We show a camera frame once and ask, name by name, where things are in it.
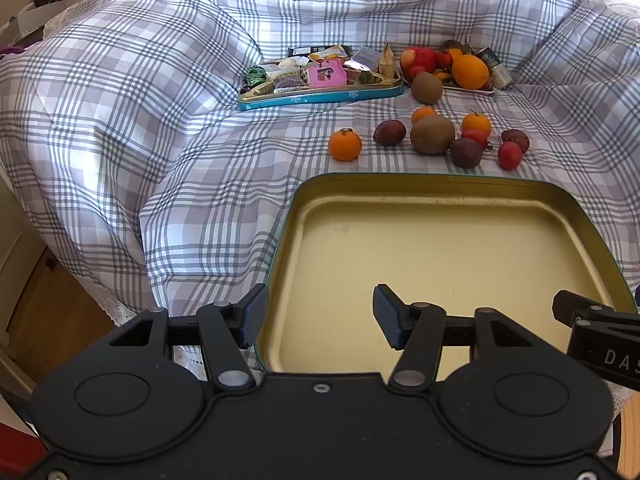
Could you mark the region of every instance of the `red apple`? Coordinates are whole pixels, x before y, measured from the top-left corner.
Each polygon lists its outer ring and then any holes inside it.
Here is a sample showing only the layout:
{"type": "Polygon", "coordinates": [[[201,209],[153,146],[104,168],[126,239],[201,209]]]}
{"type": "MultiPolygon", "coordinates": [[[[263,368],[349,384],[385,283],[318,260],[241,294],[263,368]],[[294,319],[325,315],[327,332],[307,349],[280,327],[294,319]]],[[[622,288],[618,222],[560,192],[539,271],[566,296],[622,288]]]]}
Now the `red apple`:
{"type": "Polygon", "coordinates": [[[448,70],[453,65],[453,56],[449,52],[437,52],[436,64],[438,65],[438,68],[448,70]]]}
{"type": "Polygon", "coordinates": [[[424,67],[425,72],[433,73],[436,70],[436,51],[425,46],[410,46],[400,54],[400,67],[402,73],[410,78],[409,70],[414,66],[424,67]]]}

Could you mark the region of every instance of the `bed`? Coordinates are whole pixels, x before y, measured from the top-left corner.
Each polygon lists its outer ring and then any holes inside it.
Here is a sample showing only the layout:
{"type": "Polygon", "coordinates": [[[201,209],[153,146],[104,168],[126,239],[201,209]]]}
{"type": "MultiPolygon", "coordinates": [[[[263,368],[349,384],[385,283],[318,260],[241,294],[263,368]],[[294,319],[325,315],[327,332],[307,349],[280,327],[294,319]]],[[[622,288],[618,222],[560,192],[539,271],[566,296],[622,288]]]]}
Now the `bed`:
{"type": "Polygon", "coordinates": [[[87,0],[59,31],[0,61],[0,157],[31,221],[117,323],[236,300],[268,273],[300,183],[332,171],[474,173],[552,182],[640,284],[640,21],[603,0],[87,0]],[[396,98],[240,112],[246,66],[302,44],[466,38],[515,85],[446,91],[459,123],[482,110],[532,149],[514,172],[475,170],[370,136],[417,103],[396,98]],[[357,160],[326,138],[353,128],[357,160]]]}

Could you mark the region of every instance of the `tin tray with candy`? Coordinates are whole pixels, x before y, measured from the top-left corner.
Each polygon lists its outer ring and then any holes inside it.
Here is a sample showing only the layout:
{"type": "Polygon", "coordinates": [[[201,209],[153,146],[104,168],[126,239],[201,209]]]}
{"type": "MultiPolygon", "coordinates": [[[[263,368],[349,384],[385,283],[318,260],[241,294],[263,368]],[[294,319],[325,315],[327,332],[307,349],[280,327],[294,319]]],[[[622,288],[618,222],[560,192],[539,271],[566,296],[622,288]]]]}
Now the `tin tray with candy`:
{"type": "Polygon", "coordinates": [[[352,55],[350,47],[334,45],[290,48],[288,54],[247,68],[238,93],[241,110],[379,99],[403,90],[388,46],[382,53],[362,47],[352,55]]]}

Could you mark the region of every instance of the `red object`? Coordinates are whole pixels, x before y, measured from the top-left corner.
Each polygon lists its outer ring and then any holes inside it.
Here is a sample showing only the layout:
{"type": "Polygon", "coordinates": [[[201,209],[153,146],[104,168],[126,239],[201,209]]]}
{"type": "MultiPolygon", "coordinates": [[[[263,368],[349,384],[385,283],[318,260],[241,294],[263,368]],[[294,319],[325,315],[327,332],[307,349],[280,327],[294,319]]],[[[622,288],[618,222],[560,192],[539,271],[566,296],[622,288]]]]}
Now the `red object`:
{"type": "Polygon", "coordinates": [[[46,453],[40,440],[0,422],[0,471],[11,477],[27,472],[46,453]]]}
{"type": "Polygon", "coordinates": [[[468,128],[466,130],[462,130],[460,137],[466,137],[468,139],[473,139],[475,142],[480,144],[483,148],[486,147],[486,140],[488,136],[481,132],[480,130],[476,130],[474,128],[468,128]]]}
{"type": "Polygon", "coordinates": [[[417,47],[414,64],[423,66],[425,72],[433,74],[433,71],[438,67],[436,64],[436,51],[424,46],[417,47]]]}
{"type": "Polygon", "coordinates": [[[449,52],[437,52],[436,64],[438,68],[449,70],[453,66],[453,56],[449,52]]]}
{"type": "Polygon", "coordinates": [[[522,160],[522,150],[515,142],[505,142],[498,148],[498,164],[503,170],[515,170],[522,160]]]}
{"type": "Polygon", "coordinates": [[[415,79],[415,77],[420,73],[420,72],[426,72],[426,70],[424,69],[424,67],[422,65],[416,65],[416,66],[412,66],[409,69],[409,79],[411,79],[411,81],[413,81],[415,79]]]}
{"type": "Polygon", "coordinates": [[[400,54],[400,66],[406,76],[414,66],[424,67],[425,72],[433,73],[437,68],[436,51],[426,46],[410,46],[400,54]]]}

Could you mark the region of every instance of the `kiwi fruit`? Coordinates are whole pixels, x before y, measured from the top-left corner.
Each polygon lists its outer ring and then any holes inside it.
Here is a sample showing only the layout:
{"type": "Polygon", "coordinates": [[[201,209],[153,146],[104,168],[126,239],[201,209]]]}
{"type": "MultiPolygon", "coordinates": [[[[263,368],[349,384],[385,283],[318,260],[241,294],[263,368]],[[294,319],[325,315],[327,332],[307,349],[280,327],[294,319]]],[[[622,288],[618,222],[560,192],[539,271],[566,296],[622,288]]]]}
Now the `kiwi fruit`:
{"type": "Polygon", "coordinates": [[[449,146],[451,160],[459,168],[475,168],[482,160],[484,149],[468,137],[454,140],[449,146]]]}
{"type": "Polygon", "coordinates": [[[373,141],[382,146],[394,146],[406,135],[406,127],[397,119],[382,121],[373,132],[373,141]]]}
{"type": "Polygon", "coordinates": [[[409,138],[417,152],[425,155],[439,155],[449,149],[456,138],[456,129],[446,117],[431,115],[416,121],[411,128],[409,138]]]}
{"type": "Polygon", "coordinates": [[[429,72],[420,72],[411,83],[411,94],[425,105],[434,105],[442,97],[442,81],[429,72]]]}

